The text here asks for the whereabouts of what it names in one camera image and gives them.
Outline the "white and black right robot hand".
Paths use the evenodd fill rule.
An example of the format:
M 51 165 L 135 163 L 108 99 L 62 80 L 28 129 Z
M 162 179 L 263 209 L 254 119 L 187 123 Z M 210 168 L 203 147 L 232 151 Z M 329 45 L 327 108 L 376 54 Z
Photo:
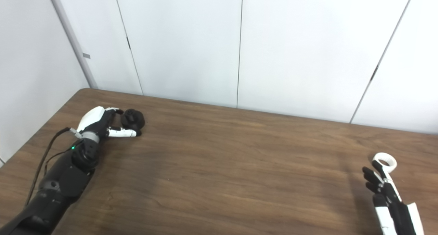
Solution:
M 416 203 L 405 204 L 390 173 L 397 167 L 394 158 L 374 157 L 374 170 L 363 167 L 366 188 L 373 192 L 372 202 L 384 235 L 423 235 L 424 228 Z

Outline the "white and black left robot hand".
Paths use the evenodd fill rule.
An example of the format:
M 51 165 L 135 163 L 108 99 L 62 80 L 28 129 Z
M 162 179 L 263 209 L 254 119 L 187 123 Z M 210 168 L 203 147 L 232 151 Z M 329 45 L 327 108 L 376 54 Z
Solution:
M 111 125 L 114 117 L 120 115 L 121 127 Z M 145 126 L 142 112 L 134 109 L 121 110 L 114 107 L 95 107 L 84 115 L 77 132 L 81 138 L 99 142 L 105 138 L 130 138 L 141 136 Z

